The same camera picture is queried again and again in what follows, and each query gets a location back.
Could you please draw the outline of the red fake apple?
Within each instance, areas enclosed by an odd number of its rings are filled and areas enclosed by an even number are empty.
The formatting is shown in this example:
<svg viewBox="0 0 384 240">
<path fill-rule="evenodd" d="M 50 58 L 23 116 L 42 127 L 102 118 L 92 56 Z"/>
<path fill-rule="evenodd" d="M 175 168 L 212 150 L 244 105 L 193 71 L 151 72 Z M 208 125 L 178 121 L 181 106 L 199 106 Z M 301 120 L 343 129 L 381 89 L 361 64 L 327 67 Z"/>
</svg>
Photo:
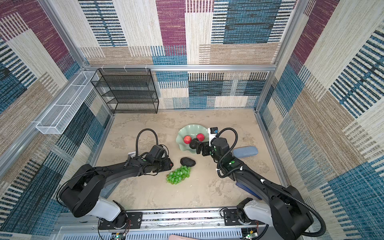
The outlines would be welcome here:
<svg viewBox="0 0 384 240">
<path fill-rule="evenodd" d="M 184 137 L 184 143 L 189 145 L 192 141 L 192 137 L 191 136 L 185 136 Z"/>
</svg>

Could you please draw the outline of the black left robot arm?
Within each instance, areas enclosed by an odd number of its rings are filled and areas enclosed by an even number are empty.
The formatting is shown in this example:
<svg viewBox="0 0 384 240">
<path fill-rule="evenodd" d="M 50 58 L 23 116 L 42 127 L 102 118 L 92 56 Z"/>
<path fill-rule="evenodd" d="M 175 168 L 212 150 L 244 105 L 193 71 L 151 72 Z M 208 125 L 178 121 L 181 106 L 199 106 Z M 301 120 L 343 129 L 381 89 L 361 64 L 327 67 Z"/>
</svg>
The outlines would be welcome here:
<svg viewBox="0 0 384 240">
<path fill-rule="evenodd" d="M 104 187 L 151 172 L 157 174 L 169 171 L 173 166 L 170 158 L 150 162 L 142 157 L 128 158 L 125 162 L 105 167 L 92 167 L 86 164 L 81 166 L 75 175 L 63 184 L 58 192 L 58 199 L 63 202 L 74 217 L 83 217 L 97 205 Z"/>
</svg>

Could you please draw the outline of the red fake peach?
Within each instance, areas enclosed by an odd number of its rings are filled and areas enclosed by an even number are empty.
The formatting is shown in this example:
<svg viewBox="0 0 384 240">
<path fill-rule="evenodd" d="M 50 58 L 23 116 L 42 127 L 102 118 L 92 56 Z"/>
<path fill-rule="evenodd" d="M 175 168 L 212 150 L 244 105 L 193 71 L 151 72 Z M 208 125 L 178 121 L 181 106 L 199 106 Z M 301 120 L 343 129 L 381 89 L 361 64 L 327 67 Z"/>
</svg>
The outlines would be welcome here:
<svg viewBox="0 0 384 240">
<path fill-rule="evenodd" d="M 200 142 L 203 142 L 203 141 L 205 140 L 205 136 L 204 136 L 204 134 L 198 134 L 198 135 L 196 136 L 196 138 L 197 138 Z"/>
</svg>

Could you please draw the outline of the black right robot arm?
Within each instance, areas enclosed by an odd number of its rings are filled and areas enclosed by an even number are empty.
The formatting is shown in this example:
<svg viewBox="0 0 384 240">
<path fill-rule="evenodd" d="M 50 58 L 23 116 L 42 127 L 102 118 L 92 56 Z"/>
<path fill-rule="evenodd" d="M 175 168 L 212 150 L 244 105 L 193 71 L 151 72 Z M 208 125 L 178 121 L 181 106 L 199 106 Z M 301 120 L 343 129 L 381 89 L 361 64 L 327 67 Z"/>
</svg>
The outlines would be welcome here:
<svg viewBox="0 0 384 240">
<path fill-rule="evenodd" d="M 274 227 L 284 240 L 296 240 L 307 233 L 314 220 L 308 208 L 301 204 L 303 199 L 297 189 L 277 185 L 251 170 L 229 151 L 224 138 L 215 138 L 211 144 L 193 139 L 190 148 L 197 154 L 211 156 L 218 162 L 217 170 L 222 171 L 224 177 L 231 178 L 264 201 L 257 203 L 252 198 L 241 201 L 236 211 L 240 224 L 262 222 Z"/>
</svg>

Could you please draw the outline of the dark fake avocado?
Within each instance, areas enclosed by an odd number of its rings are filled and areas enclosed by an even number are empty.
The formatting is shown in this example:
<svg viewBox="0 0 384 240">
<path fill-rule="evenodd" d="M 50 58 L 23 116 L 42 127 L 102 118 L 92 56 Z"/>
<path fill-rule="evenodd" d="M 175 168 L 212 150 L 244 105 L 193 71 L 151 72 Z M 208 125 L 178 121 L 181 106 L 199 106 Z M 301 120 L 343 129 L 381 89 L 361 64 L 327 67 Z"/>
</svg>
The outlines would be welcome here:
<svg viewBox="0 0 384 240">
<path fill-rule="evenodd" d="M 189 143 L 189 147 L 193 150 L 196 150 L 197 147 L 199 146 L 199 140 L 198 139 L 192 139 L 191 142 Z"/>
<path fill-rule="evenodd" d="M 195 160 L 187 157 L 181 158 L 180 163 L 182 166 L 185 166 L 185 167 L 194 167 L 196 165 Z"/>
</svg>

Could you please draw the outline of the green fake grape bunch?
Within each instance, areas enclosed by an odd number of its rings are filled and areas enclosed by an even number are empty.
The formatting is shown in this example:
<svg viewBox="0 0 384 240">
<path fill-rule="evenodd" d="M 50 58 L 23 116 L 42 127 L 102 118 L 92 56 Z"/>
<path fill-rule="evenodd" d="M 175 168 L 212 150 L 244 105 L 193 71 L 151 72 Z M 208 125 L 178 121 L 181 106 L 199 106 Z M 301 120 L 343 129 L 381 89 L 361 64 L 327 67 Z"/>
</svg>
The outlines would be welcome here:
<svg viewBox="0 0 384 240">
<path fill-rule="evenodd" d="M 191 167 L 181 166 L 175 171 L 170 172 L 167 175 L 166 181 L 169 184 L 176 185 L 181 183 L 186 178 L 189 178 L 190 174 L 191 174 Z"/>
</svg>

